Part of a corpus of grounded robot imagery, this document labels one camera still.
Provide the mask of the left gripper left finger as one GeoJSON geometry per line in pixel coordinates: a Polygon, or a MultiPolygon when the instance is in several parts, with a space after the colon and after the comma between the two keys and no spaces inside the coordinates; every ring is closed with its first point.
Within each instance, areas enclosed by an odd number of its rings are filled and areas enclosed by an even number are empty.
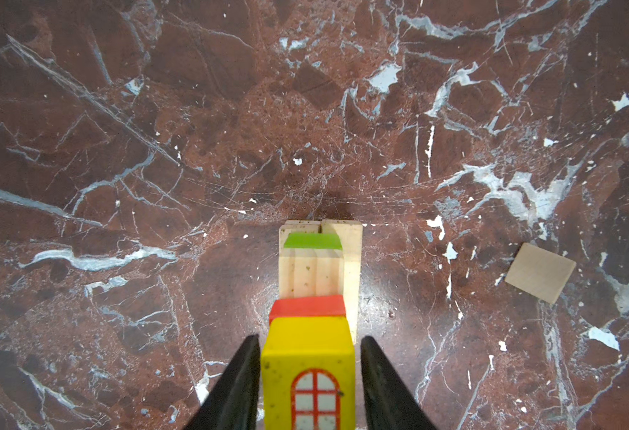
{"type": "Polygon", "coordinates": [[[255,429],[261,375],[260,356],[259,336],[247,336],[184,429],[255,429]]]}

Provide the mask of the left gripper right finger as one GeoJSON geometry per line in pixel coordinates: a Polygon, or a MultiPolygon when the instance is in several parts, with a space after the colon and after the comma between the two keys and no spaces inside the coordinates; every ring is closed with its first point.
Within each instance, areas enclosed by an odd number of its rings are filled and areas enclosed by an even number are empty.
{"type": "Polygon", "coordinates": [[[360,354],[369,430],[437,429],[372,336],[361,340],[360,354]]]}

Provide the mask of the yellow window block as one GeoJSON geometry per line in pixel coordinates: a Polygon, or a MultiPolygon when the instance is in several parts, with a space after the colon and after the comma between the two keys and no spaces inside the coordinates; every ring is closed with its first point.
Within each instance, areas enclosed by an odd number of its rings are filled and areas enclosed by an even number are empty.
{"type": "Polygon", "coordinates": [[[265,428],[356,427],[356,360],[345,317],[273,320],[261,367],[265,428]]]}

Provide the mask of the red wooden cube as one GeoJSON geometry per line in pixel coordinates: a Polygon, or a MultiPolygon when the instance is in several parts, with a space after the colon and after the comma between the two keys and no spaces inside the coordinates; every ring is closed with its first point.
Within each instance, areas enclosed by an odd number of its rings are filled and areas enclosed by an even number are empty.
{"type": "Polygon", "coordinates": [[[281,298],[274,302],[269,324],[278,318],[346,316],[343,296],[281,298]]]}

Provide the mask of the grooved wooden block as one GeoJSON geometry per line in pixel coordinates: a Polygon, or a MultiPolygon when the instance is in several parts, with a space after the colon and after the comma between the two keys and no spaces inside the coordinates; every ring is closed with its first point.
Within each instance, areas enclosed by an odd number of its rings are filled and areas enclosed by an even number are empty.
{"type": "Polygon", "coordinates": [[[284,248],[279,256],[279,299],[343,293],[341,250],[284,248]]]}

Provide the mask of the green wooden block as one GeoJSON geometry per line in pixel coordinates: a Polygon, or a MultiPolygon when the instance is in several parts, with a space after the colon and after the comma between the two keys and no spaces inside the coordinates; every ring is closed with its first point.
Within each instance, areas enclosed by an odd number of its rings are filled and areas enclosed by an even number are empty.
{"type": "Polygon", "coordinates": [[[342,243],[336,234],[300,231],[289,233],[283,247],[287,249],[323,249],[341,251],[342,243]]]}

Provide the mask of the small wooden block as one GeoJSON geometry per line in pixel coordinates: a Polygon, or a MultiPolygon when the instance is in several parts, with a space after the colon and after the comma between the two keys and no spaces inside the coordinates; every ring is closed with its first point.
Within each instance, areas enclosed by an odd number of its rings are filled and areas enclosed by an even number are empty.
{"type": "Polygon", "coordinates": [[[549,304],[554,304],[569,281],[576,262],[524,243],[506,273],[505,282],[549,304]]]}

